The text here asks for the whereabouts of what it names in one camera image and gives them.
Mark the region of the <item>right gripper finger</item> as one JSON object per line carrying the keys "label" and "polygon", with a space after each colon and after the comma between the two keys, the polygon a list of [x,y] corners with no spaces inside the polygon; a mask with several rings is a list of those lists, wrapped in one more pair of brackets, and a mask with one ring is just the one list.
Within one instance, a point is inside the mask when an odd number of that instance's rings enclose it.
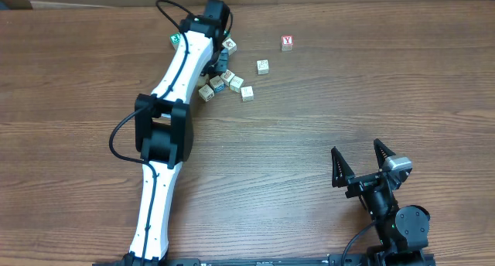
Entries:
{"label": "right gripper finger", "polygon": [[336,147],[331,149],[331,157],[333,164],[332,187],[347,186],[349,181],[355,177],[353,170]]}
{"label": "right gripper finger", "polygon": [[396,155],[379,138],[374,139],[374,151],[380,169],[383,167],[386,158]]}

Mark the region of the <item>wooden block blue side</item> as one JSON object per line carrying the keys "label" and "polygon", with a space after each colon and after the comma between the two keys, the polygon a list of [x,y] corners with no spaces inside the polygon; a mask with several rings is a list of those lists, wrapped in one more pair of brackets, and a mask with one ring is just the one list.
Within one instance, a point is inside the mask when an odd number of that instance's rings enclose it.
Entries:
{"label": "wooden block blue side", "polygon": [[225,83],[220,76],[215,76],[210,79],[210,86],[215,93],[218,93],[225,88]]}

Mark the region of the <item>small wooden picture block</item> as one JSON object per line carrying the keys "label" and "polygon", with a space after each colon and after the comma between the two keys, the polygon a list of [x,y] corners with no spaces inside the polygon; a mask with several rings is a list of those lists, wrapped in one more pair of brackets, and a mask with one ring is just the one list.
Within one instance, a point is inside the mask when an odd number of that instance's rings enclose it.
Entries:
{"label": "small wooden picture block", "polygon": [[208,83],[209,79],[210,79],[210,78],[209,78],[209,75],[208,75],[208,74],[205,74],[205,75],[200,75],[200,76],[198,77],[198,80],[197,80],[197,82],[196,82],[196,85],[197,85],[198,87],[203,87],[203,86],[205,86],[205,85]]}

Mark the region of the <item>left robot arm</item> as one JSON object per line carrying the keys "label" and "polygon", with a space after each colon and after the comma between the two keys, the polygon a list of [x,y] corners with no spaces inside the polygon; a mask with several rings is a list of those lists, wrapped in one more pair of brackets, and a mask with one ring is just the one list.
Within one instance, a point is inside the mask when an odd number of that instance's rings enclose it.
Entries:
{"label": "left robot arm", "polygon": [[139,94],[135,109],[123,119],[135,122],[135,147],[142,165],[142,199],[138,224],[121,265],[160,265],[168,249],[168,224],[177,177],[193,146],[190,101],[201,76],[227,70],[223,42],[233,14],[220,0],[208,0],[199,15],[188,12],[176,24],[179,45],[159,85]]}

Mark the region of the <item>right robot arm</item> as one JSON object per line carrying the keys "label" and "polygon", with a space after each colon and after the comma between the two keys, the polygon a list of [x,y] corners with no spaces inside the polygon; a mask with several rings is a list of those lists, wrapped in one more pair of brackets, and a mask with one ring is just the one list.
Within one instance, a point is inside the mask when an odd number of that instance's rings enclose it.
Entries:
{"label": "right robot arm", "polygon": [[[391,151],[380,139],[374,140],[378,171],[356,176],[337,148],[332,148],[332,186],[345,187],[346,198],[357,197],[370,215],[371,223],[356,234],[340,256],[340,264],[358,265],[434,265],[432,254],[424,254],[428,246],[430,213],[422,206],[400,208],[394,191],[407,180],[413,170],[412,161]],[[380,243],[367,249],[355,261],[349,251],[356,240],[374,228]]]}

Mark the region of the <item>wooden block red picture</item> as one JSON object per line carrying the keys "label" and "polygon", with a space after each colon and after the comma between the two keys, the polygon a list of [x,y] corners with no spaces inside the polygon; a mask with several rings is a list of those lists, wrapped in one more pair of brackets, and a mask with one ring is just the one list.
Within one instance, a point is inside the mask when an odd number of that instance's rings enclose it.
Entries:
{"label": "wooden block red picture", "polygon": [[230,82],[233,80],[234,77],[235,77],[235,74],[230,70],[226,70],[224,73],[222,73],[220,75],[221,80],[224,82],[224,84],[227,87],[230,86]]}

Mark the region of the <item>wooden block text top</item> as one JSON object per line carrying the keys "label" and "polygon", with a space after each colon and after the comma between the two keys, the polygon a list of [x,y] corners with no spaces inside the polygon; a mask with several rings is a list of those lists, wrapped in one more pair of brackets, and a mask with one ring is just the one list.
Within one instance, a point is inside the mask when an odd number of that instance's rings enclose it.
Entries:
{"label": "wooden block text top", "polygon": [[243,78],[240,78],[238,76],[234,76],[232,78],[232,80],[230,81],[230,86],[229,88],[236,92],[236,93],[240,93],[241,92],[241,88],[244,84],[244,79]]}

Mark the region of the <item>wooden block brown picture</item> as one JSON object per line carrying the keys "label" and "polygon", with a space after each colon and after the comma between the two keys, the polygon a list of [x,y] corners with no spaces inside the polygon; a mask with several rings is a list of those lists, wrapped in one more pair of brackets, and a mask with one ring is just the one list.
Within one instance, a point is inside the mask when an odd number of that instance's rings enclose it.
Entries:
{"label": "wooden block brown picture", "polygon": [[228,51],[229,56],[237,51],[237,44],[231,38],[225,39],[222,45]]}

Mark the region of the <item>green letter wooden block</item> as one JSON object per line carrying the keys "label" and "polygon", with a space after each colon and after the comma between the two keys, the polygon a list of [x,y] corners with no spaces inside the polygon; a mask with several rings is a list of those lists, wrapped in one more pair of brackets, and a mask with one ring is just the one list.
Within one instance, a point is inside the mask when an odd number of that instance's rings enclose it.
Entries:
{"label": "green letter wooden block", "polygon": [[170,42],[172,44],[172,47],[174,49],[177,49],[178,48],[178,46],[180,44],[181,37],[182,37],[182,35],[179,32],[174,33],[173,35],[171,35],[169,37],[169,40],[170,40]]}

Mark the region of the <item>plain wooden block right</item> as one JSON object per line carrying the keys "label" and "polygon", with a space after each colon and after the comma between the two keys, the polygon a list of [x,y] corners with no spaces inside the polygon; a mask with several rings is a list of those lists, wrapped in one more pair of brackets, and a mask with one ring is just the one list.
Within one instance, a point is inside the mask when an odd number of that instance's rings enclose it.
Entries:
{"label": "plain wooden block right", "polygon": [[268,60],[258,60],[257,61],[258,75],[265,75],[269,73]]}

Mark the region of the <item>red letter Y block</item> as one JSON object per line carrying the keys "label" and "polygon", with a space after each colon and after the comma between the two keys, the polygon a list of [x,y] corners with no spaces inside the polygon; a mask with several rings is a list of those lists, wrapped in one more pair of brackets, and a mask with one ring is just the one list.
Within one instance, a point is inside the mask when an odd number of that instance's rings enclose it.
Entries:
{"label": "red letter Y block", "polygon": [[293,45],[293,36],[282,36],[281,49],[283,52],[292,51]]}

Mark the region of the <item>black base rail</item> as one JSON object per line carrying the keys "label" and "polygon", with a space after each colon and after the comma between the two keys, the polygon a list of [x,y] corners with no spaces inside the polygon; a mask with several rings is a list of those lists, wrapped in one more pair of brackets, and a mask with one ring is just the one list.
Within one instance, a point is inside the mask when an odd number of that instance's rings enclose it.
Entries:
{"label": "black base rail", "polygon": [[[198,258],[182,258],[158,261],[158,258],[153,260],[145,260],[143,265],[164,265],[164,266],[338,266],[342,265],[342,254],[330,254],[326,257],[314,257],[314,258],[286,258],[286,259],[258,259],[258,260],[245,260],[245,259],[233,259],[233,260],[216,260],[216,261],[201,261]],[[418,260],[413,262],[406,262],[405,259],[392,259],[391,263],[379,264],[377,262],[368,262],[366,255],[364,254],[347,254],[343,265],[346,266],[364,266],[364,265],[426,265],[434,266],[436,261],[432,254],[426,254],[425,262],[419,262]],[[93,266],[139,266],[141,265],[141,258],[134,257],[133,254],[126,254],[120,261],[113,262],[98,262],[92,264]]]}

